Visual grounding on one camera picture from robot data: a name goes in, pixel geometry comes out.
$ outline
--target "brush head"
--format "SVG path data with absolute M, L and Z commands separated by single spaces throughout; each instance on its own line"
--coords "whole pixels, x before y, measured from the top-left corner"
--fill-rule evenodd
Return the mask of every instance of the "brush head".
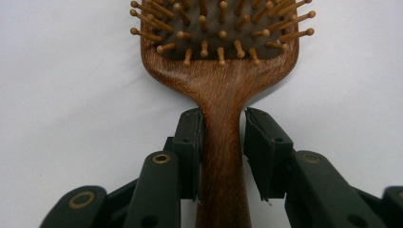
M 310 2 L 144 0 L 140 5 L 133 1 L 131 6 L 143 14 L 134 9 L 130 14 L 142 20 L 145 33 L 132 33 L 153 41 L 158 53 L 171 61 L 184 61 L 188 49 L 192 61 L 219 60 L 220 66 L 225 66 L 222 61 L 239 58 L 272 59 L 289 49 L 293 40 L 313 34 L 311 28 L 297 32 L 298 22 L 315 17 L 314 11 L 299 18 L 296 14 L 296 8 Z

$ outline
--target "wood grain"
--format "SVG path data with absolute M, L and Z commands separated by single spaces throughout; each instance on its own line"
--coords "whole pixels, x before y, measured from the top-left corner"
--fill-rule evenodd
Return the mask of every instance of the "wood grain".
M 142 23 L 142 30 L 151 28 Z M 297 31 L 297 25 L 285 34 Z M 169 61 L 149 40 L 141 39 L 142 60 L 151 76 L 192 98 L 204 116 L 205 142 L 201 163 L 201 203 L 197 228 L 251 227 L 240 150 L 240 113 L 253 96 L 283 79 L 294 67 L 298 39 L 273 59 L 196 60 L 190 66 Z

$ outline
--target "white backdrop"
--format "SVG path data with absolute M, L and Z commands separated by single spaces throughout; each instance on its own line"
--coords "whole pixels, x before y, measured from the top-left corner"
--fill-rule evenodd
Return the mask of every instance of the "white backdrop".
M 139 176 L 192 101 L 152 79 L 130 0 L 1 1 L 0 224 L 38 227 L 66 192 L 111 192 Z M 403 1 L 316 0 L 299 13 L 297 66 L 248 105 L 270 113 L 295 149 L 326 156 L 378 197 L 403 176 Z M 260 202 L 245 166 L 253 226 L 289 227 L 283 200 Z M 182 204 L 192 227 L 195 204 Z

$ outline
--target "hairbrush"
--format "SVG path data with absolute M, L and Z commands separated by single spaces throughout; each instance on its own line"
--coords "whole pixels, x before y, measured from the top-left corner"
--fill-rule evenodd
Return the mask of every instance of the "hairbrush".
M 251 227 L 240 149 L 240 113 L 297 62 L 297 8 L 312 0 L 131 2 L 148 73 L 192 98 L 204 117 L 196 227 Z

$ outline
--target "brush handle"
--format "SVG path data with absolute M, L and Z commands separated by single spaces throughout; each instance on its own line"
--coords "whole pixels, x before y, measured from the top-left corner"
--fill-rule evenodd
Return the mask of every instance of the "brush handle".
M 223 104 L 203 113 L 197 228 L 251 227 L 240 151 L 240 110 L 232 109 Z

